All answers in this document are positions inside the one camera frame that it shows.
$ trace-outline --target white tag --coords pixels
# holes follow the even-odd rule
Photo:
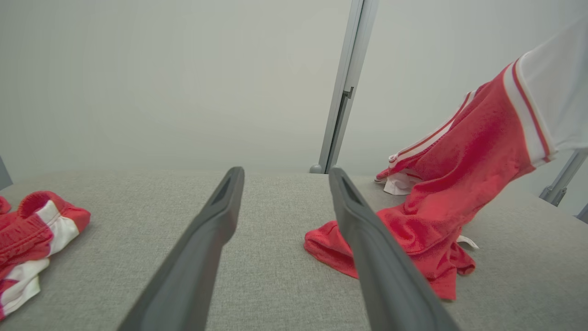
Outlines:
[[[467,243],[468,245],[472,246],[474,249],[480,249],[480,247],[478,247],[476,245],[476,243],[472,239],[469,239],[468,237],[459,236],[459,237],[457,237],[457,242],[458,243]]]

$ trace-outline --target red garment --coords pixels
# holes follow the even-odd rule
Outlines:
[[[26,196],[17,211],[0,197],[0,320],[39,293],[38,273],[48,257],[62,250],[90,221],[53,192]]]
[[[468,93],[448,122],[393,155],[390,167],[378,175],[383,179],[410,170],[422,178],[403,204],[377,215],[443,299],[455,300],[456,274],[475,268],[456,243],[462,226],[506,184],[554,153],[526,94],[518,62]],[[530,158],[530,148],[542,152]],[[358,276],[336,221],[308,232],[304,247],[319,261]]]

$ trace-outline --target gray table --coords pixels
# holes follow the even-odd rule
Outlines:
[[[41,293],[0,322],[12,330],[112,330],[224,172],[49,174],[0,191],[15,207],[52,190],[92,213],[41,273]],[[373,209],[402,202],[352,177]],[[359,282],[304,251],[334,218],[328,178],[246,173],[239,224],[225,246],[207,330],[368,330]],[[477,269],[444,306],[463,330],[588,329],[588,225],[505,189],[468,224]]]

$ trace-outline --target folded garment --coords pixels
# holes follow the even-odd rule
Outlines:
[[[26,196],[17,211],[0,197],[0,320],[39,293],[41,270],[90,221],[90,213],[49,191]]]
[[[410,195],[377,215],[438,296],[454,300],[456,275],[474,271],[456,240],[483,206],[557,151],[588,147],[587,102],[588,15],[468,93],[435,132],[390,157],[376,181]],[[358,276],[336,221],[308,232],[305,249]]]

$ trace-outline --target white backdrop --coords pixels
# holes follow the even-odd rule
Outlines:
[[[85,168],[307,172],[350,0],[0,2],[0,155]]]
[[[587,11],[585,0],[380,1],[337,164],[375,176],[467,92]],[[512,185],[538,196],[571,153]],[[585,170],[575,180],[588,187]],[[573,191],[562,207],[577,214],[588,195]]]

